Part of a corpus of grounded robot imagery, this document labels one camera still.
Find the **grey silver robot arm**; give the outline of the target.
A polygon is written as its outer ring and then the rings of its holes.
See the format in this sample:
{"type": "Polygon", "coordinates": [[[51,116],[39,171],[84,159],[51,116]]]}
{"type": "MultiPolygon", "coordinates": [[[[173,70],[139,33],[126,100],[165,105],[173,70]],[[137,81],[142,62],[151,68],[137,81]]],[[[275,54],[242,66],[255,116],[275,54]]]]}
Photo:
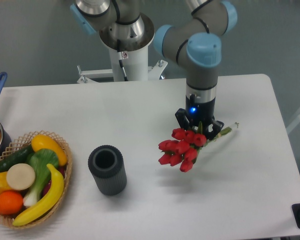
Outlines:
{"type": "Polygon", "coordinates": [[[224,126],[214,117],[220,37],[237,23],[228,1],[189,0],[191,20],[182,27],[155,28],[137,0],[76,0],[70,10],[88,34],[98,33],[108,48],[116,82],[150,78],[148,47],[186,70],[185,108],[175,117],[185,130],[200,128],[212,140],[224,126]]]}

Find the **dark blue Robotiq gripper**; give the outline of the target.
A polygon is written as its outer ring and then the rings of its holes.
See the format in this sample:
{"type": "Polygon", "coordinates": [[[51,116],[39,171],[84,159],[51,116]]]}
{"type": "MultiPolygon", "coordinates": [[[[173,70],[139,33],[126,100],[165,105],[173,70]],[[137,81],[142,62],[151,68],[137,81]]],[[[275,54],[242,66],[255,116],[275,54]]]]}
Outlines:
{"type": "Polygon", "coordinates": [[[186,86],[185,109],[179,108],[175,118],[179,127],[188,130],[197,127],[201,122],[204,126],[204,135],[213,140],[224,127],[224,123],[214,118],[217,87],[210,89],[196,89],[186,86]]]}

